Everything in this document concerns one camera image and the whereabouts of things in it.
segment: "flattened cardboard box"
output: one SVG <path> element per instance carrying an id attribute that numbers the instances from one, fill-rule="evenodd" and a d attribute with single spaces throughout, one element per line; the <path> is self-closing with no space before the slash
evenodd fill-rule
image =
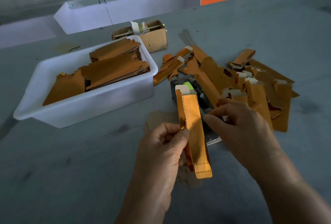
<path id="1" fill-rule="evenodd" d="M 167 33 L 166 33 L 164 25 L 159 20 L 147 22 L 147 23 L 145 23 L 145 25 L 148 28 L 159 25 L 158 28 L 153 28 L 150 30 L 150 32 L 139 35 L 139 37 L 141 38 L 141 40 L 144 43 L 144 46 L 147 48 L 147 51 L 149 53 L 152 53 L 152 52 L 167 49 L 168 41 L 167 41 Z M 124 34 L 124 33 L 128 32 L 128 30 L 132 30 L 132 27 L 125 27 L 120 30 L 114 31 L 112 34 L 112 39 L 113 40 L 119 39 L 120 37 L 116 38 L 115 36 Z"/>

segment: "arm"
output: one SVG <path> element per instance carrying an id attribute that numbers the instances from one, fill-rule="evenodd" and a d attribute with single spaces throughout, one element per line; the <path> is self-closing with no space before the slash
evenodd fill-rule
<path id="1" fill-rule="evenodd" d="M 260 114 L 247 105 L 220 99 L 204 117 L 261 188 L 274 223 L 331 223 L 331 209 L 280 148 Z M 216 116 L 229 116 L 234 126 Z"/>
<path id="2" fill-rule="evenodd" d="M 179 125 L 163 123 L 143 137 L 115 224 L 163 222 L 188 135 Z"/>

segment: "person's left hand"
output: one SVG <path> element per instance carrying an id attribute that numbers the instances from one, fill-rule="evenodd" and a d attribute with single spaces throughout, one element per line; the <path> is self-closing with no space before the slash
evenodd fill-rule
<path id="1" fill-rule="evenodd" d="M 115 223 L 162 223 L 169 209 L 189 131 L 162 123 L 141 140 L 130 185 Z"/>

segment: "hand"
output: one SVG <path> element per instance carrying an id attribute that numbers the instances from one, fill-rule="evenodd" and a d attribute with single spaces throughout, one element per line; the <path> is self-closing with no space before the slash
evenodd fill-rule
<path id="1" fill-rule="evenodd" d="M 288 158 L 263 117 L 246 104 L 221 98 L 222 105 L 213 109 L 204 120 L 229 147 L 234 157 L 255 179 L 272 179 L 287 169 Z M 218 117 L 229 116 L 233 125 Z"/>
<path id="2" fill-rule="evenodd" d="M 169 209 L 189 131 L 162 123 L 141 140 L 133 175 L 115 223 L 162 223 Z"/>

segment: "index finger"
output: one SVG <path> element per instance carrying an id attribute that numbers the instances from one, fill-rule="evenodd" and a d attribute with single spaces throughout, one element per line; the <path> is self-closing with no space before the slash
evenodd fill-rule
<path id="1" fill-rule="evenodd" d="M 162 123 L 157 126 L 151 135 L 157 138 L 165 137 L 167 134 L 176 134 L 180 131 L 180 126 L 178 124 Z"/>
<path id="2" fill-rule="evenodd" d="M 236 123 L 237 118 L 246 110 L 250 109 L 241 105 L 226 104 L 211 110 L 209 114 L 217 117 L 229 116 L 230 119 Z"/>

